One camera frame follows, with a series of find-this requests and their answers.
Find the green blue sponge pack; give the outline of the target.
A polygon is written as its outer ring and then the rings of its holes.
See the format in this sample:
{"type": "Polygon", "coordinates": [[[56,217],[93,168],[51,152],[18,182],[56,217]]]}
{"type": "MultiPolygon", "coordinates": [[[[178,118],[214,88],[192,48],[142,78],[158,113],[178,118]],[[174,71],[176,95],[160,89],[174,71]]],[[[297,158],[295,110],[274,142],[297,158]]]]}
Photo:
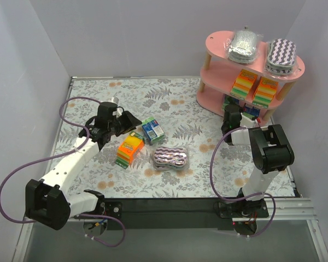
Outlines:
{"type": "Polygon", "coordinates": [[[149,117],[142,122],[142,130],[150,145],[159,142],[165,137],[165,132],[153,117],[149,117]]]}
{"type": "Polygon", "coordinates": [[[249,119],[256,120],[260,115],[260,109],[249,104],[244,104],[243,115],[249,119]]]}
{"type": "Polygon", "coordinates": [[[237,98],[228,96],[228,95],[224,95],[224,102],[223,105],[226,106],[228,104],[239,104],[239,100],[237,98]]]}

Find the orange boxed sponge pack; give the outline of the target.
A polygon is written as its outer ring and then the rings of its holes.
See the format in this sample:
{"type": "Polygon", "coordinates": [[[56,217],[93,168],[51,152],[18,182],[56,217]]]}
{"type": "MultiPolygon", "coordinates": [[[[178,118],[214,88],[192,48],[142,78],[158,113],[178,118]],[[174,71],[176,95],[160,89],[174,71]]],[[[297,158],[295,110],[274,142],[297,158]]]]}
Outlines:
{"type": "Polygon", "coordinates": [[[145,145],[145,138],[136,132],[130,132],[117,149],[115,163],[127,169],[145,145]]]}
{"type": "Polygon", "coordinates": [[[262,108],[268,108],[276,95],[277,88],[277,81],[261,77],[253,94],[252,103],[262,108]]]}
{"type": "Polygon", "coordinates": [[[245,99],[257,80],[258,75],[242,69],[235,79],[230,94],[234,97],[245,99]]]}

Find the purple wavy sponge pack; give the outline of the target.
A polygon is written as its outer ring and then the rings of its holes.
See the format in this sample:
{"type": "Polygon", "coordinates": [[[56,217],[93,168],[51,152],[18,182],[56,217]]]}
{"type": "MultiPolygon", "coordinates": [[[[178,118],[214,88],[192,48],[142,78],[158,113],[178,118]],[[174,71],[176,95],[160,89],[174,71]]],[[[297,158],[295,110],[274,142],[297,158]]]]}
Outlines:
{"type": "Polygon", "coordinates": [[[182,147],[157,147],[152,154],[157,170],[185,170],[189,167],[189,154],[182,147]]]}
{"type": "Polygon", "coordinates": [[[293,41],[278,38],[267,43],[265,71],[278,76],[291,75],[296,64],[297,46],[293,41]]]}

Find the silver scrubber sponge pack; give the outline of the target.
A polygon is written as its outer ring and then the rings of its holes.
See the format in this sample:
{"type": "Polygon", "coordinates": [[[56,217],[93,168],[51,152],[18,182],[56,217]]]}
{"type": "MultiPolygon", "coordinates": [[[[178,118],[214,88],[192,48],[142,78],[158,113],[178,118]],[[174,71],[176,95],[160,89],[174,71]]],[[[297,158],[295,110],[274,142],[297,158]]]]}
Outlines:
{"type": "Polygon", "coordinates": [[[251,31],[248,27],[234,31],[224,43],[227,59],[238,64],[252,64],[259,55],[259,46],[263,35],[251,31]]]}

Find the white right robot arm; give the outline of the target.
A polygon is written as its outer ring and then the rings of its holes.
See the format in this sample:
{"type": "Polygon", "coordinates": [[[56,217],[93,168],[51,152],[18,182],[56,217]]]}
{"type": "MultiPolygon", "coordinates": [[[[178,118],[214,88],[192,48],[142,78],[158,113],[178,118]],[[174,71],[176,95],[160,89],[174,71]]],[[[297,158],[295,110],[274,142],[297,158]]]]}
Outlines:
{"type": "Polygon", "coordinates": [[[225,106],[221,127],[228,145],[249,145],[254,163],[248,182],[239,190],[237,197],[218,203],[221,218],[266,218],[268,209],[265,193],[273,179],[289,165],[295,155],[284,129],[279,124],[248,128],[242,125],[243,109],[232,102],[225,106]]]}

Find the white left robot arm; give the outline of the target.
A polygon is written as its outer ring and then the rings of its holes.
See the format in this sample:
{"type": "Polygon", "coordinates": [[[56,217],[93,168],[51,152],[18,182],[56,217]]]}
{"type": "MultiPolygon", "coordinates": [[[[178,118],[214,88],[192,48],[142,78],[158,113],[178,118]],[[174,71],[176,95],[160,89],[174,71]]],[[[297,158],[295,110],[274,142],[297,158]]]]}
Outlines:
{"type": "Polygon", "coordinates": [[[52,229],[60,230],[76,215],[102,215],[104,195],[87,189],[70,198],[68,190],[84,166],[110,142],[112,136],[127,134],[141,125],[129,111],[118,115],[118,105],[102,102],[97,115],[86,121],[71,154],[40,180],[30,180],[25,188],[25,215],[52,229]]]}

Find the pink three-tier shelf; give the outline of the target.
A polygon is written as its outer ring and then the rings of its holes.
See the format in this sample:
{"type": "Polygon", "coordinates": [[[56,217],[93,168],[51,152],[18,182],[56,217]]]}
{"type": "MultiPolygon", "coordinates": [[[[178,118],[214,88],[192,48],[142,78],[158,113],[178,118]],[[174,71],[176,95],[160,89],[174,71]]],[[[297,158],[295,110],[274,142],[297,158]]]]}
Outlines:
{"type": "Polygon", "coordinates": [[[248,65],[235,63],[227,58],[226,53],[233,35],[233,31],[217,31],[207,37],[206,57],[200,71],[201,80],[197,91],[197,101],[203,108],[223,116],[224,95],[230,95],[233,83],[242,69],[255,73],[258,77],[264,76],[280,83],[271,104],[267,108],[260,108],[260,124],[264,126],[269,122],[276,108],[282,104],[292,86],[304,74],[304,62],[297,57],[295,73],[290,76],[273,76],[265,71],[267,43],[261,41],[254,63],[248,65]]]}

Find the floral table mat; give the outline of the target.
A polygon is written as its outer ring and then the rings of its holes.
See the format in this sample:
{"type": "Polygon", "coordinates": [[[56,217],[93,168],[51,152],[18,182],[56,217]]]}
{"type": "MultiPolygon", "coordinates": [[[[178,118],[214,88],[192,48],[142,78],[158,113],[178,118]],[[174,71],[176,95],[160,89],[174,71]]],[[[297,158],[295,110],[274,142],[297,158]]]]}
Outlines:
{"type": "Polygon", "coordinates": [[[136,118],[156,119],[165,132],[162,146],[183,147],[189,167],[183,171],[155,170],[145,145],[127,168],[116,165],[123,136],[112,137],[69,188],[69,195],[93,189],[108,198],[205,198],[221,194],[234,197],[253,170],[249,146],[220,143],[222,118],[203,109],[196,100],[198,78],[75,80],[66,108],[67,123],[58,135],[55,153],[68,151],[84,124],[96,114],[98,102],[119,99],[136,118]]]}

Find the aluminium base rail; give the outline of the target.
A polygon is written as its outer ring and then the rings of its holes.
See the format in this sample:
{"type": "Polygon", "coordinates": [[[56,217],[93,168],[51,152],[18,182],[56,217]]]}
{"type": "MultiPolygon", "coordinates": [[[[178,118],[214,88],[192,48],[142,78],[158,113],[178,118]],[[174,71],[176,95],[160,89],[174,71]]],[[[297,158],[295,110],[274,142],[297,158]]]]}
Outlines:
{"type": "Polygon", "coordinates": [[[266,200],[273,222],[258,216],[259,236],[233,231],[241,218],[217,215],[218,200],[118,199],[122,233],[71,219],[55,231],[41,224],[22,228],[14,261],[328,261],[317,214],[308,198],[266,200]]]}

